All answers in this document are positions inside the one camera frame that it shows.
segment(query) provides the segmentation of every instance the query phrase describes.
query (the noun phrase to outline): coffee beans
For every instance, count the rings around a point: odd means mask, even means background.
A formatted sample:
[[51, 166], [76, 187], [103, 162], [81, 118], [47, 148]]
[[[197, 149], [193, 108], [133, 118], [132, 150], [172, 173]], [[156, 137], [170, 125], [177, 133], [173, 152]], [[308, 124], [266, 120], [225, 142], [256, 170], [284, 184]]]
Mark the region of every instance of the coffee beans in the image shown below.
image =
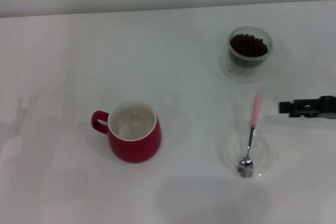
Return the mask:
[[253, 35], [237, 34], [230, 40], [230, 44], [237, 53], [246, 57], [260, 57], [268, 52], [263, 40]]

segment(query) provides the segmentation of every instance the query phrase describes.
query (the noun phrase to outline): silver spoon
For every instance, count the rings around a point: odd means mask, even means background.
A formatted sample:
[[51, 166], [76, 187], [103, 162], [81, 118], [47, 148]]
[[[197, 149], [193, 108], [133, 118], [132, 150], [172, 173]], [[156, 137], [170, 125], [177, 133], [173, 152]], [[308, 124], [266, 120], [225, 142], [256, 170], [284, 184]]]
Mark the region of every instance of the silver spoon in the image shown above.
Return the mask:
[[250, 130], [250, 137], [248, 140], [247, 153], [244, 157], [241, 158], [238, 164], [238, 173], [240, 174], [241, 177], [244, 178], [249, 178], [253, 175], [253, 162], [249, 156], [249, 153], [251, 150], [252, 140], [254, 132], [256, 130], [256, 125], [258, 122], [262, 102], [263, 102], [263, 96], [261, 94], [257, 94], [256, 97], [254, 98], [251, 130]]

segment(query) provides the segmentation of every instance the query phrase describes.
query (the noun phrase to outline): pink spoon handle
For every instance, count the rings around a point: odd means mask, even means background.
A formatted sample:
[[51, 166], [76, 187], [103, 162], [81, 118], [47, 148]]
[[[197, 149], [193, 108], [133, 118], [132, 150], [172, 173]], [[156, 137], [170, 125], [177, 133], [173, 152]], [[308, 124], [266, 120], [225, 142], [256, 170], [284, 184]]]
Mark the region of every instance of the pink spoon handle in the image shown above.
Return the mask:
[[253, 114], [252, 114], [252, 125], [257, 125], [259, 119], [259, 112], [261, 108], [261, 104], [263, 103], [263, 96], [261, 94], [257, 94], [254, 98], [254, 105], [253, 105]]

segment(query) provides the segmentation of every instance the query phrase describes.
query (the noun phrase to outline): red mug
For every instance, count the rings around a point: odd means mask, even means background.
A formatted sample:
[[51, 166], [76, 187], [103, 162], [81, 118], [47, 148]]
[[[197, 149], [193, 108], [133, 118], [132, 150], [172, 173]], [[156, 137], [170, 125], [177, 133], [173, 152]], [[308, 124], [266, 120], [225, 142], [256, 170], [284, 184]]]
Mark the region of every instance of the red mug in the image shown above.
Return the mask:
[[161, 143], [161, 127], [153, 108], [142, 101], [119, 104], [109, 114], [96, 111], [92, 127], [107, 134], [115, 155], [129, 163], [140, 163], [151, 158]]

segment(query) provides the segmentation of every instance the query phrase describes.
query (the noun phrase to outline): white tabletop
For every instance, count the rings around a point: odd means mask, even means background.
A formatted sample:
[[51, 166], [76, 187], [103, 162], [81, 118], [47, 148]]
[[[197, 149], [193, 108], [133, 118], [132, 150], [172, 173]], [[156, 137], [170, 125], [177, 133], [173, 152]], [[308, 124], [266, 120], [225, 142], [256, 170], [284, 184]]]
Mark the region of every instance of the white tabletop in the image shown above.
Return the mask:
[[[277, 103], [336, 95], [336, 1], [0, 19], [3, 224], [333, 223], [336, 120], [289, 119]], [[227, 35], [262, 27], [283, 44], [262, 80], [228, 79]], [[218, 146], [259, 130], [272, 164], [243, 179]], [[95, 110], [148, 101], [163, 132], [141, 164], [117, 159]]]

